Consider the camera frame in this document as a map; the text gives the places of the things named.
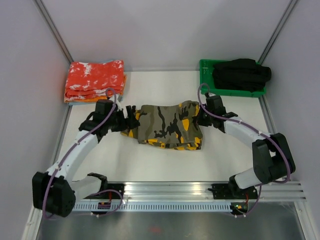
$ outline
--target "camouflage shorts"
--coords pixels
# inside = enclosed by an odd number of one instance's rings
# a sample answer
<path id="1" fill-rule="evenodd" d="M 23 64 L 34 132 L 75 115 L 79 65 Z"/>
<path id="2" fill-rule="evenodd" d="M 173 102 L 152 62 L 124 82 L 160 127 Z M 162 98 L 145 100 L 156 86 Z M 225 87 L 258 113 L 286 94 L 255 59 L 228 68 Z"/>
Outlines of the camouflage shorts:
<path id="1" fill-rule="evenodd" d="M 135 112 L 140 126 L 121 134 L 163 149 L 199 150 L 203 139 L 194 118 L 199 113 L 199 103 L 184 101 L 175 106 L 143 105 Z"/>

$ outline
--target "black cloth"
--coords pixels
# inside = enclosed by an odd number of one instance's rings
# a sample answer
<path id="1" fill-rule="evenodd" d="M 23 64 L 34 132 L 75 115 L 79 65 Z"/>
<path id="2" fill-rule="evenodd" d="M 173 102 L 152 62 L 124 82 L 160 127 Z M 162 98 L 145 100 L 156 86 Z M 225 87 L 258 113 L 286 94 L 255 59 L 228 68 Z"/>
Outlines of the black cloth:
<path id="1" fill-rule="evenodd" d="M 253 59 L 240 58 L 213 65 L 216 89 L 261 91 L 271 79 L 271 69 L 256 64 Z"/>

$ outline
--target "white tabletop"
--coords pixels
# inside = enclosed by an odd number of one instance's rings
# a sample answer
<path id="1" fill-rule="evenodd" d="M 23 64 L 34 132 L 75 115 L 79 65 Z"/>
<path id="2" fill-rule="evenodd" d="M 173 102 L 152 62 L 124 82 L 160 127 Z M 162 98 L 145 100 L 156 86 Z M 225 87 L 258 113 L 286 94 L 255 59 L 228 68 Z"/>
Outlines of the white tabletop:
<path id="1" fill-rule="evenodd" d="M 198 71 L 129 72 L 122 107 L 136 105 L 172 106 L 186 100 L 197 101 Z M 227 112 L 267 131 L 257 98 L 223 96 Z M 95 104 L 72 107 L 62 143 L 64 154 L 73 144 L 78 127 Z M 85 158 L 74 180 L 94 172 L 109 181 L 227 181 L 253 165 L 252 151 L 230 135 L 213 127 L 201 127 L 201 150 L 161 149 L 138 144 L 136 139 L 109 132 Z"/>

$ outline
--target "green plastic bin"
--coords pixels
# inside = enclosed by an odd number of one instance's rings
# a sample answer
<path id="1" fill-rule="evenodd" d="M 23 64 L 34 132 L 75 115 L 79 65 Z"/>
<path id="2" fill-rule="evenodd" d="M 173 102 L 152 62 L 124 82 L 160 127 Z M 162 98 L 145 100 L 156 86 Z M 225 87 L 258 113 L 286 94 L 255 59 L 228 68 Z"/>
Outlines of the green plastic bin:
<path id="1" fill-rule="evenodd" d="M 237 97 L 250 97 L 250 98 L 259 98 L 262 95 L 266 94 L 266 87 L 261 91 L 242 91 L 242 90 L 228 90 L 228 89 L 217 89 L 215 88 L 214 78 L 212 77 L 212 72 L 214 71 L 214 64 L 226 62 L 226 60 L 200 60 L 200 84 L 206 83 L 210 87 L 210 93 L 222 96 L 237 96 Z M 207 92 L 207 87 L 203 86 L 201 88 L 201 94 Z"/>

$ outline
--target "wall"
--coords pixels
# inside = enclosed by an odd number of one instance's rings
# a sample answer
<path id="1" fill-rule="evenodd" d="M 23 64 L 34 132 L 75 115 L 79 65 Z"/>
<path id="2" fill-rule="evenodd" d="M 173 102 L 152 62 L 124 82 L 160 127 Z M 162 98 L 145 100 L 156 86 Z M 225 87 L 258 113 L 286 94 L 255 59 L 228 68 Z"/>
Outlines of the wall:
<path id="1" fill-rule="evenodd" d="M 75 61 L 127 71 L 258 60 L 289 0 L 43 0 Z"/>
<path id="2" fill-rule="evenodd" d="M 267 103 L 275 126 L 286 135 L 296 164 L 293 175 L 303 184 L 320 226 L 320 2 L 297 4 L 265 65 L 272 69 Z"/>
<path id="3" fill-rule="evenodd" d="M 32 0 L 0 3 L 0 232 L 22 236 L 32 177 L 52 162 L 68 63 Z"/>

